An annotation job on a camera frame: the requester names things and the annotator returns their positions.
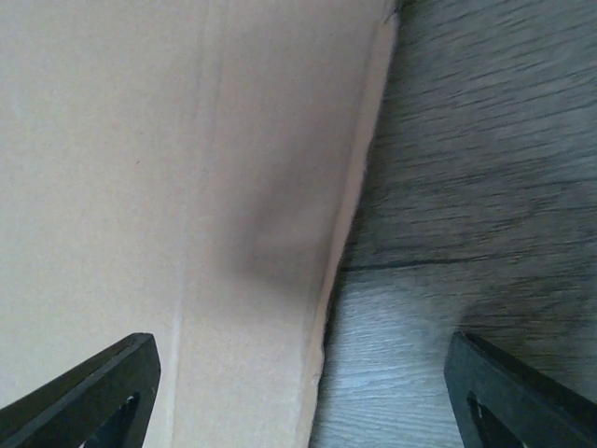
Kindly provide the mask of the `cardboard box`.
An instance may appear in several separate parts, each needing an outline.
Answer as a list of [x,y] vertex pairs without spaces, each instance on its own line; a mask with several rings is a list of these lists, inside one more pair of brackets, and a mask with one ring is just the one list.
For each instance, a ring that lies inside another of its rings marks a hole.
[[148,447],[305,447],[393,1],[1,5],[1,402],[133,332]]

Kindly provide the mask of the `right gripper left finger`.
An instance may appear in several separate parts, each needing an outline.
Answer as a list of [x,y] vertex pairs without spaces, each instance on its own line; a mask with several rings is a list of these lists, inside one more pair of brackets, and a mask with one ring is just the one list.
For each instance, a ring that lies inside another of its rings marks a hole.
[[1,409],[3,447],[141,447],[160,384],[150,333],[132,333]]

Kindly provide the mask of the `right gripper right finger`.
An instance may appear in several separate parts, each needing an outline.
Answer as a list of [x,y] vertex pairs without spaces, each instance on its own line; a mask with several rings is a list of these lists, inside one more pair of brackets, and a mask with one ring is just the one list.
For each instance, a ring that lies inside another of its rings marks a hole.
[[596,404],[480,336],[455,332],[444,363],[465,447],[594,447]]

